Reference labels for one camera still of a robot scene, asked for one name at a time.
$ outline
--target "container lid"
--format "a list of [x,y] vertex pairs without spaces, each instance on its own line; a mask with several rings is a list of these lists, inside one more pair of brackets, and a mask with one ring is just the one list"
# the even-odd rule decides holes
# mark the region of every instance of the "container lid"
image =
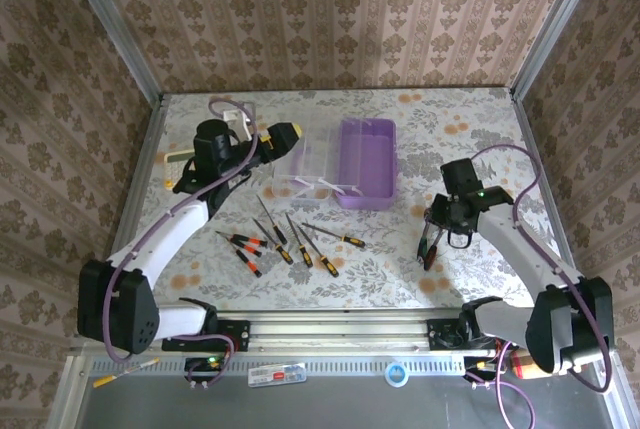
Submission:
[[296,146],[274,163],[276,197],[317,201],[331,192],[358,191],[362,119],[339,107],[315,107],[288,115],[302,128]]

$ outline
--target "orange stain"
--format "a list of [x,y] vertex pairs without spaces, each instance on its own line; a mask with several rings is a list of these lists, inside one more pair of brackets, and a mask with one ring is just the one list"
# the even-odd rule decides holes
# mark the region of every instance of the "orange stain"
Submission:
[[187,285],[187,276],[184,274],[176,274],[171,278],[171,287],[173,289],[184,289]]
[[451,282],[446,277],[438,279],[438,289],[447,290],[451,287]]
[[426,277],[418,281],[418,287],[423,294],[433,294],[436,292],[436,283],[433,282],[433,279],[427,279]]
[[415,206],[411,206],[411,215],[413,217],[423,217],[424,216],[424,206],[421,206],[420,204],[416,204]]
[[273,199],[276,196],[273,195],[273,189],[271,189],[271,186],[267,186],[262,190],[262,195],[265,197],[265,199]]

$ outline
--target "wallpaper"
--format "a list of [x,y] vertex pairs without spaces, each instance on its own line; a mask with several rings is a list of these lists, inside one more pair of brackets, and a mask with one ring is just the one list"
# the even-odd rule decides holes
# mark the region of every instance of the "wallpaper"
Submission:
[[115,0],[165,92],[505,86],[554,0]]
[[87,0],[0,6],[0,427],[44,427],[149,107]]
[[640,0],[581,0],[525,108],[576,264],[612,287],[640,401]]

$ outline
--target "table surface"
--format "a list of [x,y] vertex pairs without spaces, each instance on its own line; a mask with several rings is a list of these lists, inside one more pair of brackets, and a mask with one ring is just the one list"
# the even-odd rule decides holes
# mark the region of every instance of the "table surface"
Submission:
[[[196,126],[210,117],[210,96],[171,95],[165,99],[164,131],[138,230],[166,206],[171,192],[163,184],[164,155],[192,148]],[[487,295],[503,297],[513,305],[531,305],[529,294],[511,267],[478,235],[466,250],[452,249],[443,240],[429,272],[415,259],[423,211],[435,194],[445,193],[439,166],[497,143],[524,146],[506,89],[251,92],[228,97],[255,103],[261,131],[277,122],[283,110],[313,111],[321,106],[336,110],[348,107],[351,115],[392,119],[397,127],[399,169],[395,203],[382,212],[345,210],[334,198],[317,205],[292,203],[274,197],[272,169],[261,167],[169,263],[154,289],[156,297],[192,297],[221,310],[458,307]],[[534,177],[530,161],[516,151],[490,151],[476,163],[476,171],[485,187],[502,185],[512,195]],[[296,261],[288,266],[275,251],[266,251],[257,259],[263,273],[260,279],[214,232],[258,236],[251,217],[267,221],[255,194],[261,195],[285,229]],[[524,219],[557,251],[538,188],[529,194],[521,204]],[[285,212],[298,222],[307,221],[335,232],[348,228],[367,242],[367,248],[357,249],[317,233],[317,245],[341,275],[334,279],[317,260],[308,269],[291,244]]]

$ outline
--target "purple cable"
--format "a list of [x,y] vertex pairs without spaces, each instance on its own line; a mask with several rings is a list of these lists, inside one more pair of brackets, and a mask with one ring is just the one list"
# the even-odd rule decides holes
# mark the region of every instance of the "purple cable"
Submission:
[[[246,166],[249,163],[254,153],[256,152],[256,148],[258,147],[258,139],[259,139],[258,126],[256,125],[256,121],[253,118],[253,116],[249,113],[249,111],[245,109],[245,107],[239,102],[235,102],[229,99],[222,99],[219,97],[212,98],[209,101],[209,107],[211,107],[211,105],[216,102],[226,102],[228,104],[236,106],[249,118],[249,122],[251,123],[251,128],[253,129],[253,138],[251,141],[251,148],[249,149],[249,153],[247,154],[247,157],[245,157],[242,160],[242,162],[238,165],[236,169],[234,169],[224,177],[218,179],[217,181],[209,184],[208,186],[203,187],[202,189],[195,192],[194,194],[187,197],[186,199],[183,199],[178,204],[176,204],[171,209],[169,209],[167,212],[165,212],[160,219],[158,219],[149,229],[147,229],[147,231],[140,238],[140,240],[131,248],[131,251],[129,252],[129,254],[127,254],[122,259],[122,262],[120,262],[120,264],[118,264],[116,269],[113,271],[113,275],[111,276],[111,279],[109,279],[109,284],[107,284],[107,290],[105,291],[104,301],[102,303],[102,339],[104,341],[107,354],[114,362],[118,364],[122,364],[123,362],[126,362],[133,355],[133,354],[129,354],[126,357],[118,356],[118,354],[116,354],[115,352],[115,348],[113,347],[113,344],[111,343],[109,311],[111,309],[111,299],[113,298],[113,288],[116,284],[116,280],[120,276],[120,273],[126,267],[126,265],[129,264],[129,262],[131,262],[133,259],[136,258],[138,252],[140,252],[140,249],[147,243],[147,241],[149,241],[149,239],[151,239],[151,237],[158,231],[158,229],[160,229],[160,227],[162,227],[163,224],[165,224],[170,218],[174,216],[175,212],[179,211],[187,204],[192,203],[205,192],[210,191],[211,189],[215,189],[219,185],[224,184],[229,179],[235,177],[238,173],[240,173],[240,171],[242,171],[242,169],[244,169],[244,166]],[[217,338],[222,337],[218,334],[212,334],[206,337],[205,339],[215,338],[213,336]]]
[[[231,363],[231,359],[236,353],[233,340],[230,337],[225,336],[224,334],[203,334],[200,336],[180,336],[180,337],[175,337],[174,339],[178,339],[179,341],[206,341],[208,339],[221,339],[229,345],[229,358],[220,369],[220,372],[218,372],[218,374],[216,374],[215,376],[213,376],[211,379],[207,381],[207,386],[212,386],[213,384],[215,384],[220,380],[222,375],[227,371],[227,368]],[[193,376],[193,372],[195,371],[196,367],[200,365],[201,364],[194,364],[189,368],[189,371],[187,372],[187,381],[189,381],[189,383],[191,383],[192,381],[191,378]]]
[[507,412],[504,409],[504,404],[502,402],[502,387],[503,386],[508,387],[509,389],[513,389],[515,392],[517,392],[525,400],[525,402],[527,403],[527,406],[529,407],[529,415],[531,416],[531,423],[529,424],[529,429],[533,429],[536,426],[536,412],[533,409],[533,402],[531,402],[531,399],[529,398],[529,396],[527,396],[527,393],[524,392],[522,389],[520,389],[518,386],[511,384],[510,382],[504,382],[500,380],[500,370],[502,369],[504,356],[506,355],[507,349],[509,348],[510,345],[511,343],[507,341],[507,343],[504,345],[504,347],[500,351],[500,356],[498,358],[498,366],[497,366],[498,370],[496,371],[495,380],[485,381],[482,378],[476,376],[472,372],[467,372],[465,375],[473,379],[479,384],[489,384],[491,386],[496,387],[496,398],[498,399],[498,407],[500,408],[500,413],[502,414],[502,418],[504,419],[504,422],[509,429],[514,429],[514,427],[511,424],[511,421],[509,421],[509,417],[507,417]]
[[536,243],[536,241],[534,241],[529,236],[529,234],[527,234],[527,232],[524,230],[524,228],[520,224],[520,218],[518,217],[518,206],[520,205],[520,202],[522,201],[522,198],[525,196],[525,194],[527,192],[529,192],[538,183],[538,180],[540,179],[540,175],[542,174],[542,169],[540,167],[540,164],[537,161],[537,159],[535,157],[533,157],[533,154],[531,154],[526,149],[524,149],[524,148],[522,148],[520,146],[516,146],[514,144],[496,144],[495,146],[487,147],[485,149],[482,149],[478,153],[476,153],[476,155],[473,156],[471,158],[471,160],[474,160],[480,154],[483,154],[483,153],[485,153],[487,151],[490,151],[492,149],[498,149],[498,148],[515,149],[517,151],[522,152],[523,154],[526,154],[529,157],[529,159],[531,160],[531,162],[533,163],[534,167],[535,167],[536,177],[535,177],[534,181],[531,184],[529,184],[518,195],[518,197],[515,200],[515,203],[513,204],[513,210],[512,210],[513,221],[516,224],[516,227],[518,228],[518,232],[520,233],[520,235],[522,235],[522,237],[524,237],[524,239],[529,243],[529,245],[540,255],[540,257],[542,257],[549,264],[549,266],[551,266],[552,269],[554,269],[554,270],[557,269],[558,277],[560,277],[560,279],[562,279],[562,282],[564,282],[566,284],[566,286],[569,288],[569,292],[571,292],[571,295],[574,297],[574,299],[578,303],[578,306],[580,306],[580,310],[582,311],[582,313],[584,314],[585,318],[587,319],[587,322],[589,323],[589,326],[591,327],[591,330],[593,331],[593,334],[596,337],[596,340],[598,341],[598,347],[600,348],[600,351],[602,352],[602,359],[604,360],[604,368],[605,368],[604,369],[605,370],[604,385],[602,387],[598,387],[598,386],[592,384],[591,382],[587,381],[582,376],[577,374],[573,369],[569,369],[569,372],[578,381],[580,381],[582,384],[587,386],[592,391],[595,391],[595,392],[598,392],[600,394],[603,394],[603,393],[607,392],[607,390],[609,389],[609,385],[611,384],[611,379],[613,377],[613,367],[611,365],[611,357],[609,356],[609,348],[607,347],[607,343],[604,340],[604,336],[602,335],[602,332],[600,332],[600,328],[598,327],[598,323],[597,323],[595,317],[593,316],[593,314],[591,313],[591,310],[589,309],[589,306],[587,306],[586,301],[580,295],[580,293],[578,292],[578,289],[576,288],[575,284],[573,284],[573,282],[571,281],[569,276],[567,276],[564,271],[560,270],[560,268],[558,266],[558,263],[555,261],[555,259],[553,257],[551,257],[549,254],[547,254],[547,252],[545,250],[543,250]]

